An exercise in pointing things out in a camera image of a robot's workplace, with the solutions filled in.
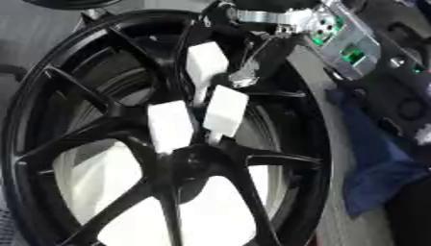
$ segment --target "wheel rim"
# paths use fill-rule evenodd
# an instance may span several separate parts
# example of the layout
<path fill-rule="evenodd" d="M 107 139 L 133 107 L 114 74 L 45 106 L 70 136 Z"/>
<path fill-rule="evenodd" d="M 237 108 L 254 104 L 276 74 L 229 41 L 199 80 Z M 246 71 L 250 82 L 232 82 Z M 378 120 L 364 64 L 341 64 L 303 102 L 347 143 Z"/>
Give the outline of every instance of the wheel rim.
<path fill-rule="evenodd" d="M 146 135 L 143 132 L 136 133 L 136 128 L 140 128 L 142 126 L 140 125 L 142 121 L 140 118 L 136 118 L 135 115 L 139 115 L 141 113 L 141 109 L 138 109 L 137 107 L 124 107 L 117 103 L 108 103 L 108 100 L 110 99 L 107 98 L 104 93 L 99 93 L 93 89 L 88 89 L 86 86 L 80 86 L 81 83 L 76 83 L 75 77 L 80 77 L 80 69 L 86 69 L 84 65 L 80 66 L 79 64 L 82 64 L 83 61 L 89 61 L 88 63 L 91 64 L 90 58 L 86 57 L 85 54 L 87 54 L 89 50 L 92 51 L 91 54 L 94 54 L 94 49 L 98 50 L 95 48 L 96 46 L 111 47 L 110 44 L 107 45 L 107 40 L 113 33 L 106 32 L 106 30 L 108 30 L 110 27 L 115 27 L 119 30 L 121 46 L 124 45 L 124 39 L 126 41 L 132 40 L 128 37 L 135 38 L 140 36 L 166 35 L 166 33 L 179 36 L 179 31 L 181 31 L 183 28 L 183 24 L 188 22 L 193 17 L 193 13 L 189 12 L 131 12 L 104 19 L 90 25 L 84 31 L 75 34 L 67 41 L 59 45 L 27 76 L 22 88 L 14 97 L 5 122 L 5 132 L 3 137 L 3 161 L 5 164 L 3 166 L 3 172 L 6 193 L 13 214 L 18 221 L 19 227 L 22 229 L 24 235 L 31 243 L 35 245 L 65 245 L 65 243 L 73 242 L 77 245 L 86 245 L 95 242 L 94 238 L 88 239 L 84 238 L 85 236 L 78 239 L 73 238 L 73 236 L 70 237 L 73 235 L 73 232 L 79 232 L 81 225 L 79 225 L 76 219 L 73 218 L 65 203 L 62 203 L 63 199 L 61 198 L 60 191 L 57 187 L 57 182 L 55 180 L 56 177 L 52 175 L 53 172 L 50 163 L 53 162 L 52 160 L 57 155 L 47 155 L 46 152 L 44 153 L 43 151 L 40 151 L 43 149 L 38 147 L 41 145 L 41 142 L 46 142 L 46 139 L 50 138 L 43 134 L 36 135 L 37 132 L 40 132 L 38 129 L 41 129 L 41 126 L 43 126 L 43 122 L 40 122 L 40 114 L 43 111 L 48 111 L 45 106 L 50 105 L 47 102 L 47 98 L 50 98 L 50 100 L 52 99 L 51 97 L 48 97 L 48 95 L 51 95 L 55 92 L 60 94 L 60 96 L 63 96 L 65 93 L 66 95 L 72 95 L 73 98 L 73 92 L 76 92 L 77 87 L 80 87 L 78 91 L 80 91 L 79 94 L 81 96 L 85 95 L 87 101 L 91 101 L 92 104 L 96 106 L 96 108 L 102 111 L 108 111 L 108 115 L 114 118 L 114 120 L 112 118 L 105 118 L 105 121 L 103 122 L 96 122 L 101 123 L 102 125 L 90 125 L 92 129 L 99 128 L 98 131 L 101 132 L 97 132 L 96 135 L 91 133 L 92 137 L 85 135 L 85 139 L 87 141 L 89 141 L 90 138 L 90 141 L 94 141 L 99 138 L 117 138 L 122 141 L 127 141 L 130 148 L 131 145 L 137 143 L 134 142 L 135 139 L 130 139 L 130 137 L 123 138 L 123 127 L 127 126 L 128 130 L 133 130 L 129 131 L 133 135 L 144 135 L 144 137 L 141 138 L 142 141 L 138 141 L 138 143 L 140 147 L 145 147 L 145 144 L 142 145 L 142 143 L 145 143 L 146 140 L 143 140 L 147 139 Z M 243 37 L 241 37 L 243 33 L 236 33 L 234 29 L 229 29 L 227 31 L 230 35 L 229 42 L 233 42 L 235 44 L 235 38 L 239 38 L 240 40 L 243 39 Z M 128 47 L 129 49 L 126 48 L 126 51 L 128 52 L 130 52 L 130 49 L 133 50 L 135 48 L 133 45 L 132 48 L 130 48 L 130 45 Z M 163 55 L 159 56 L 159 61 L 165 61 Z M 52 85 L 47 86 L 52 78 L 50 79 L 49 76 L 44 75 L 44 71 L 46 70 L 49 71 L 49 76 L 55 80 L 61 80 L 65 84 L 73 86 L 66 88 L 58 88 Z M 291 98 L 283 99 L 285 101 L 282 107 L 266 107 L 265 111 L 268 113 L 269 118 L 272 117 L 270 121 L 274 121 L 274 115 L 276 115 L 276 121 L 280 121 L 281 123 L 286 123 L 288 121 L 290 122 L 290 119 L 279 119 L 285 118 L 284 116 L 281 117 L 280 115 L 286 114 L 289 116 L 289 113 L 293 118 L 301 118 L 299 121 L 294 123 L 296 125 L 298 122 L 300 124 L 305 124 L 302 127 L 299 127 L 299 130 L 302 129 L 301 131 L 298 129 L 295 129 L 294 131 L 299 131 L 301 134 L 304 132 L 305 134 L 300 137 L 296 137 L 296 139 L 299 141 L 297 145 L 300 145 L 300 147 L 292 147 L 290 143 L 286 142 L 286 137 L 294 137 L 294 134 L 292 136 L 290 135 L 291 133 L 286 131 L 280 132 L 280 130 L 278 130 L 279 132 L 276 134 L 278 138 L 281 139 L 281 148 L 283 151 L 287 151 L 288 149 L 298 149 L 299 152 L 294 152 L 295 154 L 308 155 L 311 156 L 313 160 L 319 159 L 322 163 L 322 166 L 317 170 L 300 170 L 297 172 L 294 170 L 294 173 L 297 174 L 296 176 L 300 176 L 298 181 L 296 181 L 296 186 L 298 189 L 297 194 L 294 197 L 294 203 L 289 206 L 289 214 L 285 216 L 278 216 L 283 217 L 282 221 L 277 223 L 274 222 L 275 224 L 278 224 L 277 233 L 283 245 L 304 245 L 304 243 L 310 238 L 314 228 L 317 225 L 324 202 L 326 200 L 331 170 L 330 152 L 327 133 L 324 128 L 324 122 L 318 110 L 317 103 L 313 99 L 313 96 L 291 66 L 286 64 L 283 71 L 284 72 L 280 72 L 275 77 L 280 77 L 281 81 L 283 82 L 286 78 L 285 74 L 289 73 L 289 75 L 293 77 L 293 82 L 291 84 L 292 87 L 290 89 L 301 89 L 302 91 L 305 91 L 308 96 L 299 100 Z M 154 73 L 150 74 L 150 77 L 151 76 L 157 77 L 157 75 L 154 75 Z M 287 111 L 286 105 L 288 103 L 297 109 L 295 109 L 295 111 L 292 109 Z M 256 114 L 256 117 L 262 118 L 262 114 L 258 111 L 252 112 L 252 114 L 253 113 Z M 64 121 L 66 122 L 65 125 L 67 125 L 68 120 L 70 119 L 63 118 L 55 122 L 57 122 L 59 125 L 62 125 L 61 123 L 63 122 L 64 126 Z M 111 130 L 111 133 L 106 135 L 105 130 L 107 129 Z M 55 131 L 52 130 L 48 132 L 50 132 L 49 135 L 52 136 L 54 132 L 57 134 L 59 131 L 60 133 L 63 133 L 66 130 L 67 129 L 55 129 Z M 271 138 L 271 133 L 268 133 L 270 131 L 267 129 L 267 127 L 265 130 L 264 126 L 263 132 L 266 132 L 266 135 Z M 64 146 L 59 147 L 60 145 L 58 142 L 56 142 L 56 146 L 58 147 L 55 147 L 55 149 L 50 149 L 50 152 L 55 150 L 55 152 L 57 152 L 56 154 L 60 154 L 67 149 L 71 149 L 86 143 L 76 140 L 83 140 L 82 135 L 67 135 L 66 138 L 66 140 L 64 140 L 64 138 L 61 139 L 61 142 L 64 143 Z M 45 144 L 44 146 L 44 148 L 47 148 L 47 146 L 50 148 L 53 147 L 53 145 L 50 146 L 49 144 Z M 211 155 L 215 153 L 214 156 L 220 158 L 220 162 L 226 162 L 225 159 L 227 156 L 229 156 L 223 153 L 220 149 L 201 147 L 200 145 L 195 145 L 191 148 L 195 148 L 196 153 L 206 151 L 210 152 Z M 142 148 L 140 151 L 146 152 L 147 149 Z M 29 164 L 30 160 L 33 162 L 47 163 L 48 165 L 45 165 L 47 168 L 45 168 L 45 170 L 43 168 L 37 170 L 35 165 Z M 50 180 L 50 182 L 41 182 L 39 177 L 42 176 L 43 179 Z M 142 192 L 142 186 L 137 187 L 136 189 Z M 251 206 L 254 206 L 255 213 L 260 216 L 261 221 L 262 219 L 264 220 L 265 224 L 265 217 L 262 217 L 263 215 L 259 214 L 259 204 L 255 203 Z M 274 221 L 277 220 L 277 214 L 274 216 Z M 173 241 L 177 242 L 177 244 L 174 245 L 179 245 L 177 238 L 178 234 L 171 236 L 173 237 Z M 260 241 L 260 244 L 271 245 L 272 242 L 270 240 L 271 236 L 264 239 L 258 239 L 257 241 Z"/>

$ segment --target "wheel spoke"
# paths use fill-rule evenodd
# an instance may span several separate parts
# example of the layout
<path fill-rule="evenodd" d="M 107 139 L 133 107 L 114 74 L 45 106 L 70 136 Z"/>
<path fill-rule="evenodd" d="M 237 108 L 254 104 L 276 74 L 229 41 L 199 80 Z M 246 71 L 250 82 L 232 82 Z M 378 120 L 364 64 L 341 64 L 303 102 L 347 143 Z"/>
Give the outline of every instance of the wheel spoke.
<path fill-rule="evenodd" d="M 167 230 L 169 232 L 170 245 L 182 246 L 181 216 L 179 208 L 179 194 L 173 186 L 162 191 L 159 201 L 165 215 Z"/>
<path fill-rule="evenodd" d="M 97 140 L 115 137 L 114 134 L 119 131 L 120 122 L 116 118 L 99 118 L 70 134 L 48 141 L 20 155 L 17 161 L 29 162 L 32 167 L 36 166 L 37 170 L 43 170 L 62 152 Z"/>
<path fill-rule="evenodd" d="M 54 78 L 59 78 L 78 88 L 81 95 L 91 104 L 93 104 L 99 111 L 106 112 L 108 110 L 108 106 L 112 103 L 112 100 L 109 97 L 103 95 L 94 88 L 85 86 L 83 83 L 79 82 L 76 78 L 74 78 L 71 74 L 62 71 L 60 68 L 49 65 L 45 69 L 48 75 Z"/>
<path fill-rule="evenodd" d="M 109 28 L 107 31 L 114 40 L 114 48 L 127 51 L 144 67 L 150 68 L 149 70 L 156 69 L 159 71 L 161 69 L 157 62 L 151 58 L 148 52 L 140 47 L 133 39 L 126 36 L 116 28 Z"/>
<path fill-rule="evenodd" d="M 237 168 L 231 170 L 226 178 L 231 181 L 240 193 L 243 201 L 247 204 L 256 223 L 255 240 L 259 245 L 279 246 L 281 245 L 277 234 L 272 227 L 266 213 L 264 204 L 259 197 L 256 186 L 253 183 L 247 167 L 235 165 Z"/>
<path fill-rule="evenodd" d="M 244 163 L 245 166 L 278 165 L 298 171 L 313 170 L 321 167 L 321 162 L 318 159 L 269 150 L 248 148 L 239 145 L 233 139 L 223 140 L 220 147 L 231 157 L 232 160 Z"/>
<path fill-rule="evenodd" d="M 137 203 L 153 196 L 150 184 L 146 179 L 140 180 L 126 193 L 108 205 L 101 212 L 92 217 L 88 223 L 81 227 L 67 240 L 58 246 L 91 244 L 97 241 L 98 234 L 121 213 L 130 209 Z"/>

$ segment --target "dark cloth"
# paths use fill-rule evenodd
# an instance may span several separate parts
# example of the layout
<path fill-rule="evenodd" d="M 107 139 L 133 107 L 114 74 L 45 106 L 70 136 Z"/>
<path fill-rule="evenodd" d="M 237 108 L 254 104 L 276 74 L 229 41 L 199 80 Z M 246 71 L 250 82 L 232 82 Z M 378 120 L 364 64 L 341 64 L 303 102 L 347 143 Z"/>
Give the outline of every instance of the dark cloth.
<path fill-rule="evenodd" d="M 428 175 L 428 170 L 399 149 L 353 99 L 338 89 L 328 89 L 326 96 L 342 111 L 356 158 L 356 166 L 343 185 L 343 198 L 351 217 L 376 209 L 404 185 Z"/>

